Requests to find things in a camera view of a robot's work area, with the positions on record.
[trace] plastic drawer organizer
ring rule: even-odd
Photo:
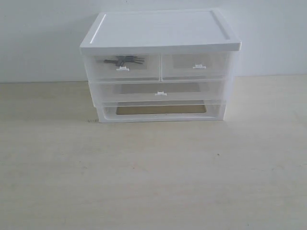
[[[80,47],[100,122],[223,120],[240,48],[217,10],[101,13]]]

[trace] white wall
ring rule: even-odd
[[[0,81],[86,80],[79,44],[100,11],[207,7],[243,41],[236,75],[307,73],[305,0],[0,0]]]

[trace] white lid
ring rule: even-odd
[[[85,55],[238,51],[241,41],[217,10],[100,13],[81,44]]]

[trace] large drawer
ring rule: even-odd
[[[226,79],[233,52],[176,54],[162,56],[163,81]]]
[[[94,105],[102,102],[226,100],[231,81],[102,84],[89,83]]]
[[[160,80],[160,56],[85,56],[89,82],[155,82]]]

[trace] white drawer pull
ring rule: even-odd
[[[193,66],[193,69],[205,69],[206,66],[203,66],[203,65],[195,65]]]
[[[167,93],[164,93],[164,91],[162,91],[162,92],[157,92],[154,95],[155,96],[158,96],[158,95],[167,96]]]
[[[117,71],[130,71],[129,68],[127,68],[126,66],[120,66],[118,69],[116,69]]]

